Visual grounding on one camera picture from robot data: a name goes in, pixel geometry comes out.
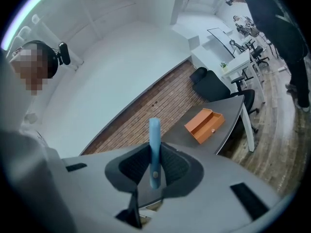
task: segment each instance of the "brown brick wall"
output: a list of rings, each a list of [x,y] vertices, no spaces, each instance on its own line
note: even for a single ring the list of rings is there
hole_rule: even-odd
[[[83,154],[119,149],[149,141],[149,118],[161,120],[161,134],[192,106],[206,102],[192,90],[194,66],[186,61],[144,93],[118,116]]]

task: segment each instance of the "fluorescent light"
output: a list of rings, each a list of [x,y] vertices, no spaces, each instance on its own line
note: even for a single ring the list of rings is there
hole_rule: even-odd
[[[23,20],[40,1],[41,0],[28,0],[17,13],[1,41],[1,47],[4,50],[8,50],[10,43]]]

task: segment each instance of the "black hair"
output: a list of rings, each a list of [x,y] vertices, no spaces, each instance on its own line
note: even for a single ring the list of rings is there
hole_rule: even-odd
[[[47,56],[48,60],[48,79],[51,79],[57,72],[58,69],[58,60],[56,53],[52,48],[50,48],[43,41],[34,40],[25,43],[22,47],[27,49],[29,45],[35,44],[37,45],[37,49],[42,50],[42,54]]]

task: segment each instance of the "green plant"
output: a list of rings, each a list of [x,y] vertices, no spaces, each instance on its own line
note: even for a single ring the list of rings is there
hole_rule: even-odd
[[[220,63],[220,66],[221,66],[222,68],[225,68],[225,67],[227,66],[227,63],[226,63],[226,62],[221,62],[221,63]]]

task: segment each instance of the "whiteboard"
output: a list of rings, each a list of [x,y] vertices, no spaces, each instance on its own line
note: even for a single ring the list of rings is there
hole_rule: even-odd
[[[229,50],[230,53],[234,53],[236,47],[233,47],[229,43],[231,38],[226,35],[224,31],[222,31],[220,28],[208,29],[207,31],[216,37]]]

